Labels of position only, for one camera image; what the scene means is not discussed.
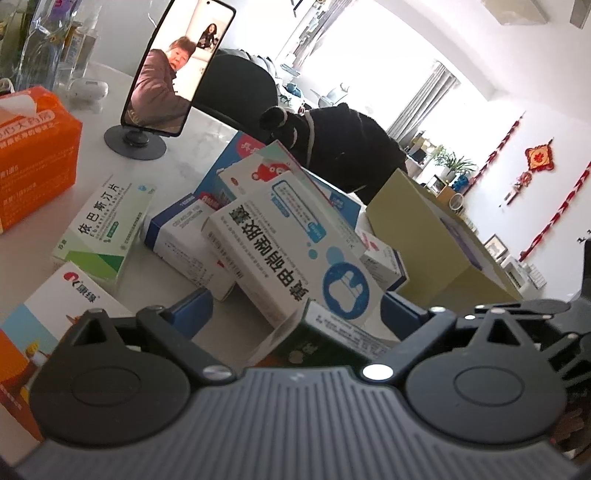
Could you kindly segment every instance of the phone stand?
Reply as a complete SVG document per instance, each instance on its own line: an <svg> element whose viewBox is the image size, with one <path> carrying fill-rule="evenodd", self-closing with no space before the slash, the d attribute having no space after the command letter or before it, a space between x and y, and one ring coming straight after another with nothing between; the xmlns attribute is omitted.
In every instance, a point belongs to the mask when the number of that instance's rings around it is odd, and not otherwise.
<svg viewBox="0 0 591 480"><path fill-rule="evenodd" d="M158 135L123 125L109 128L104 138L111 150L134 160L156 160L166 152L166 143Z"/></svg>

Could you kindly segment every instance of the gray curtain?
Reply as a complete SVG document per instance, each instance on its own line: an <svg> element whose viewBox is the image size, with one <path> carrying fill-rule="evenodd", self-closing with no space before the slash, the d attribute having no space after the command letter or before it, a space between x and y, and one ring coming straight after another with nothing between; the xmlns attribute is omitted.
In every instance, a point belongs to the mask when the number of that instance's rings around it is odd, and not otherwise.
<svg viewBox="0 0 591 480"><path fill-rule="evenodd" d="M298 45L294 50L296 57L294 61L294 68L296 70L300 69L306 59L320 47L322 44L322 37L326 31L333 23L335 23L339 15L345 11L345 8L354 2L355 0L332 0L329 9L324 15L322 15L322 18L318 22L318 26L308 36L308 38L301 45Z"/></svg>
<svg viewBox="0 0 591 480"><path fill-rule="evenodd" d="M436 62L425 84L388 128L388 135L405 148L416 135L421 122L443 96L458 84L449 70Z"/></svg>

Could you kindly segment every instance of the red logo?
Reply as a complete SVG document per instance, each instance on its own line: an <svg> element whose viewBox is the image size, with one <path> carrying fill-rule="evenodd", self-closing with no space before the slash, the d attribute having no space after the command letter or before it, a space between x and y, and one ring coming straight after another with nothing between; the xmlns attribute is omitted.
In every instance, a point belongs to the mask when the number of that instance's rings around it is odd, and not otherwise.
<svg viewBox="0 0 591 480"><path fill-rule="evenodd" d="M80 278L80 277L78 276L77 273L74 273L74 272L64 273L64 280L76 281L76 280L78 280L78 278Z"/></svg>
<svg viewBox="0 0 591 480"><path fill-rule="evenodd" d="M202 192L199 195L199 199L203 200L207 205L209 205L214 210L219 210L221 207L219 202L215 198L213 198L213 196L211 196L210 194L208 194L206 192Z"/></svg>
<svg viewBox="0 0 591 480"><path fill-rule="evenodd" d="M246 134L242 134L236 145L236 152L240 158L246 158L264 146L264 143L259 142Z"/></svg>
<svg viewBox="0 0 591 480"><path fill-rule="evenodd" d="M289 171L289 166L284 163L272 163L269 166L260 164L256 172L252 174L253 180L269 181L281 175L282 173Z"/></svg>
<svg viewBox="0 0 591 480"><path fill-rule="evenodd" d="M372 242L365 233L361 233L361 241L365 245L365 248L373 248L376 252L379 251L378 246Z"/></svg>

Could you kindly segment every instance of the picture frame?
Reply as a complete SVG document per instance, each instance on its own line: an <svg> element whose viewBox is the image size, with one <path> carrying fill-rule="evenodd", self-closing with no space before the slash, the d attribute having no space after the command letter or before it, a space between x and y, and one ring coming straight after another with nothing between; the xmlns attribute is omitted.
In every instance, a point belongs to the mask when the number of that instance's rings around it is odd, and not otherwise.
<svg viewBox="0 0 591 480"><path fill-rule="evenodd" d="M486 248L486 251L488 251L491 257L497 262L505 258L509 252L509 249L496 234L485 242L484 248Z"/></svg>

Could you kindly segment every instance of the blue logo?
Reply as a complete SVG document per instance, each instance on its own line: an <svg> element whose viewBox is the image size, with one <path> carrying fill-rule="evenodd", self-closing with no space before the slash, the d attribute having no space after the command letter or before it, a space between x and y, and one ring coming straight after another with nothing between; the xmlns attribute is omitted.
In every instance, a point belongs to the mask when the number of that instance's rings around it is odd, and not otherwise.
<svg viewBox="0 0 591 480"><path fill-rule="evenodd" d="M324 227L319 223L308 223L308 237L312 240L315 244L320 242L326 236L326 230Z"/></svg>
<svg viewBox="0 0 591 480"><path fill-rule="evenodd" d="M359 268L348 262L330 266L322 281L327 307L345 320L361 317L369 305L369 285Z"/></svg>
<svg viewBox="0 0 591 480"><path fill-rule="evenodd" d="M139 190L141 190L142 192L145 192L145 186L144 185L140 186ZM189 197L186 200L183 200L181 203L179 203L179 205L181 207L184 207L185 205L188 205L189 203L191 203L194 199L195 199L195 195L189 195Z"/></svg>
<svg viewBox="0 0 591 480"><path fill-rule="evenodd" d="M277 198L275 195L271 195L271 201L275 204L277 208L279 208L279 211L283 214L285 218L289 218L289 210L285 208L283 202L279 198Z"/></svg>

